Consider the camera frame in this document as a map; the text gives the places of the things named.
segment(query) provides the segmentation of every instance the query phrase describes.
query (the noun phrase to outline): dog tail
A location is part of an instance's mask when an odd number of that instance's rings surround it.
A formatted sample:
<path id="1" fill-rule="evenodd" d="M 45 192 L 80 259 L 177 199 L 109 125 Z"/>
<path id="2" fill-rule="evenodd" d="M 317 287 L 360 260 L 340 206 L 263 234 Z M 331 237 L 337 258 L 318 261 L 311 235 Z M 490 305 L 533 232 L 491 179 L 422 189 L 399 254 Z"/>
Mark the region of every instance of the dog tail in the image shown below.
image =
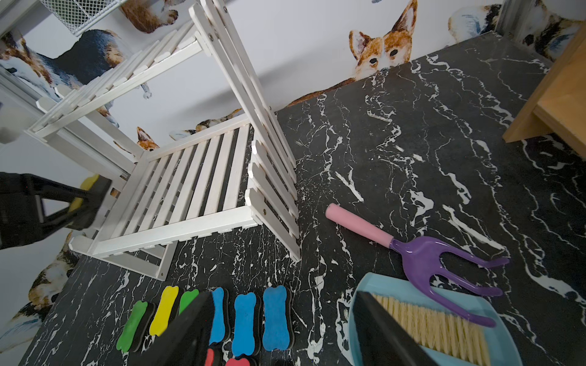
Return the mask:
<path id="1" fill-rule="evenodd" d="M 234 118 L 240 111 L 242 110 L 242 108 L 238 108 L 237 110 L 235 110 L 234 112 L 230 113 L 229 115 L 226 116 L 226 121 L 228 119 L 232 119 Z"/>

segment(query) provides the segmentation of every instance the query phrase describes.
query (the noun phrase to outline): corgi ear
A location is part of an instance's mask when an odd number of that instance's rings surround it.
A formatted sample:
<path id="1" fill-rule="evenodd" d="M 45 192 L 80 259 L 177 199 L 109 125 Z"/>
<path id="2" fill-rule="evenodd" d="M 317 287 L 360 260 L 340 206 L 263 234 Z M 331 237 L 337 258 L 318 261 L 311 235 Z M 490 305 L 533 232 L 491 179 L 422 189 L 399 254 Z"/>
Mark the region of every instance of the corgi ear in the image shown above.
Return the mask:
<path id="1" fill-rule="evenodd" d="M 152 143 L 155 143 L 152 138 L 148 135 L 148 133 L 145 132 L 145 130 L 143 130 L 140 127 L 137 127 L 137 134 L 138 134 L 138 140 L 139 141 L 150 141 Z"/>
<path id="2" fill-rule="evenodd" d="M 362 54 L 362 51 L 364 51 L 364 48 L 366 45 L 368 45 L 372 38 L 368 37 L 362 32 L 359 32 L 358 30 L 351 30 L 348 38 L 350 40 L 350 51 L 352 51 L 354 58 L 358 60 Z"/>
<path id="3" fill-rule="evenodd" d="M 391 32 L 407 32 L 410 36 L 415 30 L 415 21 L 417 20 L 417 0 L 411 0 L 401 14 L 397 23 L 393 26 Z"/>

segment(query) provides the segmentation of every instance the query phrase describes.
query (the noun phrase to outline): white wall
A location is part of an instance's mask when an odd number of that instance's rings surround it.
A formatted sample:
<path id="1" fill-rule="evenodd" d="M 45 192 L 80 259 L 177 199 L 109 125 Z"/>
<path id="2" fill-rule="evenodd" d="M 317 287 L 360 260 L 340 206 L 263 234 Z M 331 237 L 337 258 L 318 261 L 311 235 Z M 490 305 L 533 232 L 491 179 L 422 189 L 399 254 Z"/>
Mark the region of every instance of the white wall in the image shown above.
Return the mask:
<path id="1" fill-rule="evenodd" d="M 348 34 L 361 31 L 370 37 L 391 31 L 410 0 L 235 0 L 228 4 L 231 17 L 260 77 L 268 102 L 278 110 L 297 98 L 329 88 L 355 75 L 356 59 Z M 418 0 L 417 23 L 411 59 L 453 44 L 448 19 L 465 6 L 500 4 L 502 0 Z M 115 32 L 136 52 L 173 28 L 190 21 L 192 0 L 173 6 L 179 12 L 174 25 L 151 34 L 132 26 L 120 11 L 96 23 L 94 29 Z M 76 41 L 53 15 L 36 10 L 17 25 L 27 46 L 45 56 L 57 57 Z M 120 130 L 137 138 L 143 128 L 159 145 L 172 142 L 171 130 L 193 129 L 209 118 L 220 118 L 238 108 L 236 98 L 211 57 L 203 53 L 149 81 L 152 97 L 141 89 L 114 102 L 110 109 Z"/>
<path id="2" fill-rule="evenodd" d="M 28 135 L 21 135 L 14 142 L 0 145 L 0 171 L 31 173 L 74 187 L 79 187 L 91 175 L 86 169 Z M 45 207 L 48 213 L 52 213 L 63 208 L 63 204 L 47 201 Z M 43 241 L 0 251 L 0 329 L 29 302 L 30 286 L 38 274 L 53 262 L 69 231 L 61 229 Z M 18 365 L 28 344 L 0 354 L 0 365 Z"/>

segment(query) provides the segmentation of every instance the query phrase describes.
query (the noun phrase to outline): dog illustration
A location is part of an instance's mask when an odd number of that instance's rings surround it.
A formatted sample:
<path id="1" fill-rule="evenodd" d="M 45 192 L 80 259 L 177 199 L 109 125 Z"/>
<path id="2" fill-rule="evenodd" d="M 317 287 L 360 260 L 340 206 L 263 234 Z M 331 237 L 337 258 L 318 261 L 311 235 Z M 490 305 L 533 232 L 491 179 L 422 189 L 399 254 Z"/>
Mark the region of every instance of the dog illustration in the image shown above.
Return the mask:
<path id="1" fill-rule="evenodd" d="M 54 89 L 57 85 L 77 89 L 115 67 L 130 54 L 114 32 L 99 29 L 84 32 L 71 49 L 55 59 L 28 48 L 24 38 L 15 31 L 2 37 L 0 52 L 0 66 L 55 101 L 60 100 Z M 149 98 L 148 86 L 143 84 L 142 88 L 143 96 Z M 112 102 L 98 111 L 118 126 L 108 112 L 111 106 Z"/>
<path id="2" fill-rule="evenodd" d="M 33 339 L 53 307 L 79 260 L 69 250 L 72 233 L 73 230 L 65 239 L 65 244 L 55 260 L 41 271 L 33 282 L 29 291 L 30 302 L 24 305 L 0 331 L 0 353 Z"/>
<path id="3" fill-rule="evenodd" d="M 449 17 L 448 30 L 457 43 L 493 31 L 501 8 L 501 4 L 460 8 Z"/>
<path id="4" fill-rule="evenodd" d="M 357 61 L 355 76 L 328 89 L 304 95 L 291 102 L 288 107 L 313 99 L 320 94 L 350 84 L 353 81 L 371 76 L 382 69 L 409 62 L 416 20 L 417 0 L 411 0 L 391 31 L 384 36 L 372 38 L 358 30 L 351 30 L 348 38 L 350 51 Z"/>
<path id="5" fill-rule="evenodd" d="M 185 0 L 128 0 L 120 6 L 124 16 L 141 32 L 152 33 L 163 25 L 175 23 L 179 13 L 169 10 Z"/>
<path id="6" fill-rule="evenodd" d="M 142 147 L 143 150 L 153 151 L 154 149 L 158 149 L 159 145 L 155 144 L 153 139 L 149 136 L 148 133 L 145 132 L 140 127 L 137 127 L 137 135 L 138 135 L 138 146 Z M 126 150 L 122 146 L 120 146 L 116 141 L 114 141 L 117 147 L 121 148 L 122 150 L 126 151 L 129 154 L 132 154 L 130 151 Z"/>
<path id="7" fill-rule="evenodd" d="M 237 110 L 235 110 L 234 112 L 232 112 L 232 113 L 230 113 L 229 115 L 227 115 L 227 116 L 225 116 L 225 117 L 222 117 L 222 118 L 218 118 L 218 119 L 206 119 L 205 121 L 198 123 L 198 124 L 195 126 L 195 129 L 184 129 L 184 130 L 181 130 L 181 131 L 171 131 L 171 132 L 169 133 L 169 136 L 170 136 L 170 137 L 171 137 L 173 140 L 177 141 L 177 140 L 179 140 L 179 139 L 182 139 L 182 138 L 184 138 L 184 137 L 187 137 L 187 136 L 189 136 L 189 135 L 193 135 L 193 134 L 195 134 L 196 132 L 203 131 L 203 130 L 205 130 L 206 128 L 210 128 L 211 126 L 215 126 L 215 125 L 217 125 L 217 124 L 220 124 L 220 123 L 222 123 L 222 122 L 224 122 L 224 121 L 227 121 L 227 120 L 229 120 L 229 119 L 232 119 L 232 118 L 234 118 L 234 117 L 235 117 L 235 116 L 236 116 L 236 115 L 237 115 L 237 114 L 238 114 L 238 113 L 239 113 L 241 110 L 242 110 L 242 108 L 238 108 L 238 109 L 237 109 Z"/>
<path id="8" fill-rule="evenodd" d="M 574 37 L 580 20 L 566 19 L 549 11 L 542 0 L 534 0 L 520 34 L 522 43 L 538 54 L 555 61 Z"/>

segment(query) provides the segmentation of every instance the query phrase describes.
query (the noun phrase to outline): corgi wall decal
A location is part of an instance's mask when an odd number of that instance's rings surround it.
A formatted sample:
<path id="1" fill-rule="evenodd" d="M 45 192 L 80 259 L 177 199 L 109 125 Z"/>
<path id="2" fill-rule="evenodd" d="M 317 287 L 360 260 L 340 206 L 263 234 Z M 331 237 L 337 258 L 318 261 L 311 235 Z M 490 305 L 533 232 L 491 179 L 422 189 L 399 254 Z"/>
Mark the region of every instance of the corgi wall decal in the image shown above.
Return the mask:
<path id="1" fill-rule="evenodd" d="M 325 90 L 314 91 L 294 100 L 288 107 L 308 101 L 353 81 L 363 79 L 382 69 L 398 66 L 411 59 L 413 32 L 417 21 L 417 0 L 411 0 L 394 24 L 391 31 L 381 37 L 372 38 L 358 30 L 348 35 L 350 51 L 357 61 L 354 77 L 346 79 Z"/>

